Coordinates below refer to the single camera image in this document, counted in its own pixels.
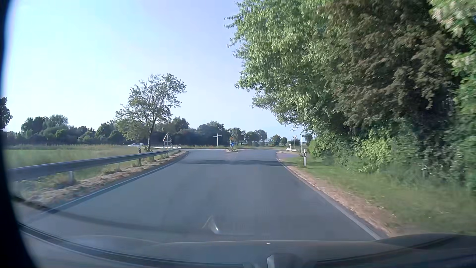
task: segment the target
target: deciduous tree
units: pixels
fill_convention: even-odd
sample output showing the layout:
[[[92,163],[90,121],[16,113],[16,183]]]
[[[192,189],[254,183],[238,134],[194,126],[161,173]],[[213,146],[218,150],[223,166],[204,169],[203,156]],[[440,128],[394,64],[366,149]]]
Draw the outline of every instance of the deciduous tree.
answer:
[[[12,118],[10,110],[7,108],[7,97],[0,99],[0,130],[5,129]]]
[[[170,109],[180,107],[177,95],[184,93],[186,85],[172,74],[152,74],[130,89],[128,103],[116,112],[119,130],[128,139],[146,138],[150,151],[150,136],[157,124],[170,121]]]

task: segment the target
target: car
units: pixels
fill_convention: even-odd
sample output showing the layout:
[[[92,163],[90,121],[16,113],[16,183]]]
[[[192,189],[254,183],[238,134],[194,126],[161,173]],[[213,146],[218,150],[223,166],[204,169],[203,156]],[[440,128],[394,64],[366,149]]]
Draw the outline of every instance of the car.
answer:
[[[144,144],[143,143],[133,143],[133,144],[129,144],[128,146],[144,147]]]

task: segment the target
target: tree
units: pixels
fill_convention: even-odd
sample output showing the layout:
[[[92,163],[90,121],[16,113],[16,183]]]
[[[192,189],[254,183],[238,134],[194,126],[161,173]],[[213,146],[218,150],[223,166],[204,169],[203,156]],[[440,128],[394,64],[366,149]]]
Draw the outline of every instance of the tree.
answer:
[[[243,135],[243,131],[239,127],[233,127],[227,129],[228,132],[233,132],[233,141],[236,143],[243,142],[245,136]]]
[[[119,130],[113,130],[108,137],[108,140],[113,144],[122,144],[124,142],[124,136]]]
[[[253,142],[258,142],[259,141],[259,136],[258,136],[258,134],[256,134],[256,132],[248,131],[245,134],[245,140],[248,143],[248,145],[251,145]]]
[[[239,3],[228,26],[244,62],[237,86],[281,123],[313,132],[365,132],[400,117],[422,132],[444,129],[458,84],[445,55],[461,44],[436,27],[425,0],[404,3]]]
[[[288,142],[288,138],[286,138],[286,137],[281,138],[281,145],[286,146],[287,142]]]
[[[211,121],[206,124],[201,124],[197,128],[197,134],[201,135],[202,143],[204,145],[217,144],[217,138],[213,137],[217,134],[222,135],[218,138],[218,144],[228,145],[230,133],[225,129],[223,124],[216,121]]]
[[[58,141],[64,142],[67,136],[67,129],[58,129],[55,133],[55,137]]]
[[[42,128],[47,129],[50,127],[60,126],[60,125],[67,125],[68,118],[62,114],[53,114],[48,119],[46,119],[43,124]]]
[[[31,130],[33,134],[39,133],[43,130],[43,123],[48,120],[46,116],[37,116],[27,118],[27,120],[21,125],[21,132],[24,133],[27,130]]]
[[[88,128],[86,126],[80,126],[78,127],[79,135],[83,135],[88,131]]]
[[[271,137],[271,143],[274,146],[278,146],[280,141],[281,141],[281,137],[278,134]]]
[[[266,131],[262,130],[262,129],[257,129],[255,130],[255,134],[257,135],[258,137],[258,140],[257,142],[264,142],[267,140],[268,138],[268,134],[266,133]]]
[[[301,145],[301,141],[299,139],[291,140],[290,142],[291,142],[292,147],[294,146],[294,144],[296,144],[296,147]]]
[[[184,93],[186,85],[172,74],[152,74],[130,89],[127,105],[116,112],[119,130],[128,139],[147,139],[150,151],[150,136],[156,124],[170,121],[173,107],[180,107],[177,95]]]
[[[180,132],[182,129],[188,129],[189,123],[185,120],[185,118],[180,118],[177,116],[172,120],[172,123],[175,126],[175,132]]]
[[[109,137],[109,135],[111,135],[113,130],[114,130],[114,125],[111,125],[108,123],[102,123],[98,127],[98,130],[96,131],[95,137],[96,138],[100,138],[102,136]]]
[[[2,97],[0,100],[0,117],[0,130],[3,130],[12,118],[10,110],[7,108],[7,97]]]
[[[305,141],[306,141],[306,144],[309,145],[309,143],[312,141],[312,134],[306,133],[306,135],[305,135]]]

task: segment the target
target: road sign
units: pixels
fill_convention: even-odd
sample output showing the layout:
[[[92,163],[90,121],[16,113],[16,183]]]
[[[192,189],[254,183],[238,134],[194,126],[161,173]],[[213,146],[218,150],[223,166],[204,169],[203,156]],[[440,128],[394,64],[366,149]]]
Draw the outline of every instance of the road sign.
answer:
[[[218,137],[221,137],[221,134],[218,134],[216,136],[213,136],[214,138],[217,138],[217,146],[218,146]]]

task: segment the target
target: grass verge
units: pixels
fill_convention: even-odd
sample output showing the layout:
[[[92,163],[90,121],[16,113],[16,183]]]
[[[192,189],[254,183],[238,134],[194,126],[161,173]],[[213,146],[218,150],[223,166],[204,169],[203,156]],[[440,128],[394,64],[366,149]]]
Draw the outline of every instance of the grass verge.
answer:
[[[390,227],[476,235],[476,197],[460,186],[403,185],[384,174],[350,172],[312,157],[307,158],[307,167],[302,166],[302,157],[282,161],[388,210],[395,215],[398,225]]]
[[[86,178],[77,179],[76,184],[67,185],[60,180],[62,175],[57,174],[48,176],[38,181],[25,180],[22,183],[21,197],[28,201],[37,202],[43,205],[58,204],[63,201],[69,201],[76,197],[86,195],[96,190],[107,187],[118,181],[128,179],[132,175],[143,172],[145,170],[156,168],[170,161],[175,161],[181,158],[181,155],[186,155],[184,151],[174,151],[168,156],[158,155],[142,159],[139,166],[138,160],[130,161],[131,165],[124,165],[121,163],[121,170],[117,170],[117,164],[98,167],[102,169],[100,173],[88,176]]]
[[[136,147],[121,145],[25,145],[15,149],[4,150],[7,168],[29,165],[41,165],[65,161],[94,159],[108,156],[137,154]],[[153,162],[164,159],[164,155],[142,159],[142,162]],[[133,160],[118,164],[96,166],[74,171],[76,180],[92,178],[99,175],[110,175],[119,170],[138,167],[139,161]],[[45,191],[48,189],[61,189],[69,186],[69,174],[59,173],[41,177],[39,180],[25,180],[21,182],[22,193],[29,196],[31,192]]]

